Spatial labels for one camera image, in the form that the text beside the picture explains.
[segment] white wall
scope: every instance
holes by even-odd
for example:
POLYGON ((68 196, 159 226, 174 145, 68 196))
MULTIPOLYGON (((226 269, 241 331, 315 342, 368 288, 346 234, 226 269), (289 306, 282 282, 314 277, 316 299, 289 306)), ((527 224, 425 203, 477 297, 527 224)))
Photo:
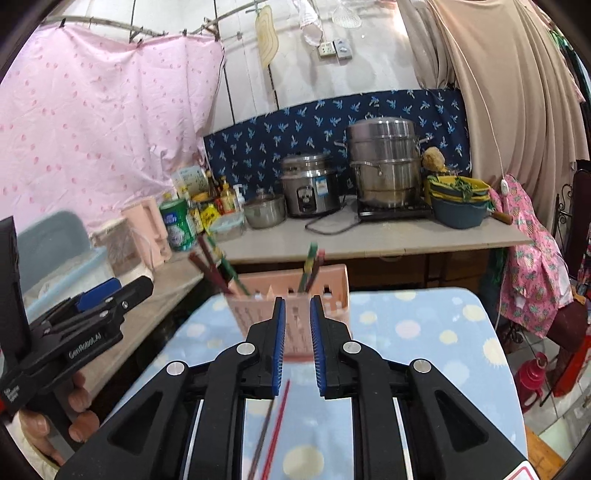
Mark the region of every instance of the white wall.
MULTIPOLYGON (((156 31, 178 33, 195 30, 204 17, 214 18, 248 0, 68 0, 56 13, 85 15, 133 23, 156 31)), ((330 16, 338 0, 316 0, 323 20, 325 39, 345 38, 353 59, 320 60, 316 49, 302 38, 299 17, 291 0, 269 0, 279 52, 271 73, 280 108, 315 99, 377 90, 419 88, 412 55, 397 7, 374 0, 345 0, 363 21, 348 30, 334 25, 330 16)), ((236 122, 277 109, 269 74, 260 64, 254 30, 255 13, 242 11, 219 24, 226 51, 226 75, 220 79, 210 118, 210 131, 232 125, 230 99, 236 122)), ((92 25, 92 31, 128 40, 126 31, 92 25)))

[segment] pink floral apron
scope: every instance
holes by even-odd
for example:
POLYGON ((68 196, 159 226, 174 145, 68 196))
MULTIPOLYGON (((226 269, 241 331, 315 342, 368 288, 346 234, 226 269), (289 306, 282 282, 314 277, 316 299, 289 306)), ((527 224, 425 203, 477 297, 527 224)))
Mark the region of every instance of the pink floral apron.
POLYGON ((509 184, 506 199, 502 202, 491 189, 491 200, 498 211, 513 216, 514 225, 529 236, 532 243, 509 247, 500 312, 543 338, 558 311, 557 262, 563 260, 554 238, 535 217, 531 200, 519 182, 511 175, 506 175, 505 180, 509 184))

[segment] pink patterned sheet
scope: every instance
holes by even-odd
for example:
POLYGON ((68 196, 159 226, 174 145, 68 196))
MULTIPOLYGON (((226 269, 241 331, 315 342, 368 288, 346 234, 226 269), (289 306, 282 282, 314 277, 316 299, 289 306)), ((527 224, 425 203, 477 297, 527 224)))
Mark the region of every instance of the pink patterned sheet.
POLYGON ((220 42, 168 35, 125 44, 66 25, 38 29, 0 85, 0 218, 17 230, 72 210, 89 230, 203 162, 220 42))

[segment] human hand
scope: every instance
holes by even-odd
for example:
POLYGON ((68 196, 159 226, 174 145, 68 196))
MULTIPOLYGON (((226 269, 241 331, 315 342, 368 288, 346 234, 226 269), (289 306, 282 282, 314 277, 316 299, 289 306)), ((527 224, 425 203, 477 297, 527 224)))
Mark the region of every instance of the human hand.
MULTIPOLYGON (((84 375, 76 372, 72 376, 72 381, 75 388, 68 396, 68 402, 79 415, 70 425, 69 433, 75 442, 85 442, 99 429, 100 422, 96 414, 88 410, 91 399, 90 394, 84 389, 84 375)), ((40 413, 25 409, 19 412, 19 417, 22 431, 31 444, 44 455, 53 458, 58 465, 63 465, 66 461, 47 440, 50 429, 47 419, 40 413)))

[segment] hanging cutting board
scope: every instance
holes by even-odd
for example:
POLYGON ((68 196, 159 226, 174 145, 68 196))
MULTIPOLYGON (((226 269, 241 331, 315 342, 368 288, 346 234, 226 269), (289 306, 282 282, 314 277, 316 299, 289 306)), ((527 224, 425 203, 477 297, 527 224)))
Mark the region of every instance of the hanging cutting board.
POLYGON ((266 69, 279 50, 279 38, 273 25, 273 13, 269 5, 259 11, 255 20, 256 39, 258 40, 261 64, 266 69))

